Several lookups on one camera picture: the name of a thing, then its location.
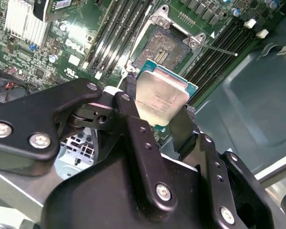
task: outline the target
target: electrolytic capacitor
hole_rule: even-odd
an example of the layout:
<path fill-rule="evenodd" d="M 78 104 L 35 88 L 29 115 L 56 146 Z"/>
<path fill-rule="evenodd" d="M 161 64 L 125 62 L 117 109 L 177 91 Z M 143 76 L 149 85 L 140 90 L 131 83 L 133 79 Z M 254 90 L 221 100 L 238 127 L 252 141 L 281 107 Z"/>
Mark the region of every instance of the electrolytic capacitor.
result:
<path fill-rule="evenodd" d="M 6 73 L 7 73 L 7 74 L 10 74 L 10 75 L 15 74 L 16 72 L 17 72 L 17 68 L 16 68 L 16 67 L 11 67 L 11 68 L 9 68 L 9 69 L 6 71 Z"/>
<path fill-rule="evenodd" d="M 53 54 L 49 56 L 49 62 L 50 63 L 55 63 L 58 60 L 58 56 Z"/>
<path fill-rule="evenodd" d="M 262 0 L 262 3 L 269 4 L 271 3 L 271 0 Z"/>
<path fill-rule="evenodd" d="M 240 15 L 240 11 L 239 11 L 239 9 L 237 9 L 237 8 L 233 8 L 233 9 L 231 10 L 231 13 L 232 13 L 232 15 L 233 15 L 234 17 L 238 17 L 238 16 Z"/>
<path fill-rule="evenodd" d="M 272 1 L 271 3 L 267 4 L 267 7 L 274 10 L 275 8 L 278 7 L 278 5 L 276 1 Z"/>
<path fill-rule="evenodd" d="M 65 23 L 60 23 L 59 29 L 63 32 L 66 32 L 67 31 L 67 25 Z"/>

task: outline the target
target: surface-mounted component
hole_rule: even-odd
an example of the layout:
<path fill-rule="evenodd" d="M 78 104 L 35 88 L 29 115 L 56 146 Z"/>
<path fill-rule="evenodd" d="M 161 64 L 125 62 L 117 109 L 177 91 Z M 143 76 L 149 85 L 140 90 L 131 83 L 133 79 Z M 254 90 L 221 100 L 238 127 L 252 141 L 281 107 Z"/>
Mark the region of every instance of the surface-mounted component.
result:
<path fill-rule="evenodd" d="M 210 19 L 210 17 L 212 16 L 212 11 L 210 11 L 209 9 L 206 10 L 206 12 L 203 14 L 202 18 L 205 19 L 206 21 Z"/>
<path fill-rule="evenodd" d="M 256 36 L 260 39 L 264 39 L 269 34 L 268 30 L 263 29 L 262 31 L 258 32 Z"/>
<path fill-rule="evenodd" d="M 183 4 L 187 4 L 190 0 L 180 0 L 180 2 L 182 2 Z"/>
<path fill-rule="evenodd" d="M 48 26 L 48 23 L 34 17 L 32 4 L 22 0 L 9 0 L 4 28 L 12 36 L 42 46 Z"/>
<path fill-rule="evenodd" d="M 133 65 L 140 69 L 147 59 L 151 59 L 169 70 L 174 70 L 189 52 L 187 45 L 156 26 Z"/>
<path fill-rule="evenodd" d="M 244 26 L 248 29 L 252 29 L 253 26 L 256 24 L 256 20 L 254 20 L 253 18 L 249 19 L 248 21 L 246 21 L 244 23 Z"/>
<path fill-rule="evenodd" d="M 250 3 L 250 7 L 252 7 L 252 8 L 255 8 L 255 7 L 257 7 L 257 6 L 258 6 L 258 3 L 257 3 L 256 0 L 253 0 L 253 1 Z"/>
<path fill-rule="evenodd" d="M 188 4 L 188 8 L 195 10 L 196 6 L 198 5 L 199 1 L 198 0 L 191 0 L 191 2 Z"/>
<path fill-rule="evenodd" d="M 70 55 L 69 60 L 68 60 L 69 63 L 74 64 L 75 66 L 78 66 L 80 61 L 81 61 L 80 58 L 78 58 L 72 54 Z"/>
<path fill-rule="evenodd" d="M 212 10 L 214 6 L 215 6 L 215 3 L 214 2 L 210 2 L 210 4 L 208 5 L 208 8 Z"/>
<path fill-rule="evenodd" d="M 104 0 L 93 0 L 93 3 L 97 6 L 102 6 L 102 4 L 104 3 Z"/>
<path fill-rule="evenodd" d="M 215 25 L 218 21 L 219 21 L 219 17 L 217 15 L 214 15 L 209 23 L 210 25 Z"/>
<path fill-rule="evenodd" d="M 38 78 L 42 78 L 44 76 L 44 71 L 39 69 L 39 68 L 36 68 L 36 71 L 35 71 L 35 75 L 38 77 Z"/>
<path fill-rule="evenodd" d="M 195 10 L 195 13 L 197 13 L 198 15 L 201 15 L 205 10 L 205 5 L 204 4 L 200 4 L 197 9 Z"/>
<path fill-rule="evenodd" d="M 235 5 L 234 8 L 240 9 L 244 5 L 243 0 L 239 0 Z"/>

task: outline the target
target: blue capacitor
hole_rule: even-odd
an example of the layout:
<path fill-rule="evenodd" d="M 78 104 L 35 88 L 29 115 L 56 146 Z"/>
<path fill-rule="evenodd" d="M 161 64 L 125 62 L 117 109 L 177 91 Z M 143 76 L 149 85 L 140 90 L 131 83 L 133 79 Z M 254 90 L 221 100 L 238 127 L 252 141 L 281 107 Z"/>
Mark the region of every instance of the blue capacitor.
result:
<path fill-rule="evenodd" d="M 233 9 L 231 10 L 231 13 L 232 13 L 232 15 L 233 15 L 234 17 L 238 17 L 238 16 L 240 15 L 240 11 L 239 11 L 239 9 L 237 9 L 237 8 L 233 8 Z"/>
<path fill-rule="evenodd" d="M 30 50 L 34 51 L 36 49 L 36 44 L 30 44 Z"/>

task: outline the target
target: metal lever arm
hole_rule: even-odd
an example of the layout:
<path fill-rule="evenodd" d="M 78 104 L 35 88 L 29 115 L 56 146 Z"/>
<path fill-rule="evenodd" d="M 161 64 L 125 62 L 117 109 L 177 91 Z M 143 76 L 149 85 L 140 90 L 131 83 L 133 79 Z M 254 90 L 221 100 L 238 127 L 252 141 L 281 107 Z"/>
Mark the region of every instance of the metal lever arm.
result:
<path fill-rule="evenodd" d="M 0 105 L 0 123 L 11 128 L 8 136 L 0 138 L 0 169 L 30 176 L 47 173 L 72 110 L 101 94 L 87 79 L 78 79 Z M 29 143 L 32 135 L 40 133 L 51 142 L 46 148 Z"/>

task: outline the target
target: chip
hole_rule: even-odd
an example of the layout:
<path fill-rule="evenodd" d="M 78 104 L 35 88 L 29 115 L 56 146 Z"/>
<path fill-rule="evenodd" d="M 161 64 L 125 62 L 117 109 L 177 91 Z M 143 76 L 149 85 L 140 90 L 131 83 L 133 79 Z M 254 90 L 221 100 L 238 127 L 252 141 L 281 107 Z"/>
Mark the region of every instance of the chip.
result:
<path fill-rule="evenodd" d="M 186 44 L 156 26 L 133 65 L 141 69 L 147 59 L 150 59 L 169 70 L 174 70 L 190 51 Z"/>
<path fill-rule="evenodd" d="M 37 68 L 36 71 L 35 71 L 35 75 L 38 77 L 38 78 L 42 78 L 44 76 L 44 71 Z"/>
<path fill-rule="evenodd" d="M 211 2 L 208 6 L 209 9 L 213 9 L 213 7 L 215 6 L 215 3 L 214 2 Z"/>

